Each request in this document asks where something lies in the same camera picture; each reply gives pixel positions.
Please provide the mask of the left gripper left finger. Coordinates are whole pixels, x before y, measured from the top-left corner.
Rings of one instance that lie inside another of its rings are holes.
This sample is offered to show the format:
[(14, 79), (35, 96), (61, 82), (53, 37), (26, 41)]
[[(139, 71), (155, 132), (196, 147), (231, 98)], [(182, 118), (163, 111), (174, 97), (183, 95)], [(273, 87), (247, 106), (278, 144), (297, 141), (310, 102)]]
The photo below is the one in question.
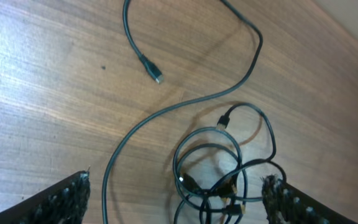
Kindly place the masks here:
[(81, 224), (90, 193), (90, 173), (78, 171), (0, 212), (0, 224)]

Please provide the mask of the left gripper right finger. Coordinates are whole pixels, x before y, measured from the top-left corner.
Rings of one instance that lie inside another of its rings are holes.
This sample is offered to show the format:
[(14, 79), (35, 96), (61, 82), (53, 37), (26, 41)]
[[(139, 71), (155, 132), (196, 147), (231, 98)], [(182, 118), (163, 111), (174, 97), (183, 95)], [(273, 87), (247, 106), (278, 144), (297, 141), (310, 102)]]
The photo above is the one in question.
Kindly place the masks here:
[(355, 224), (276, 175), (263, 178), (262, 202), (270, 224)]

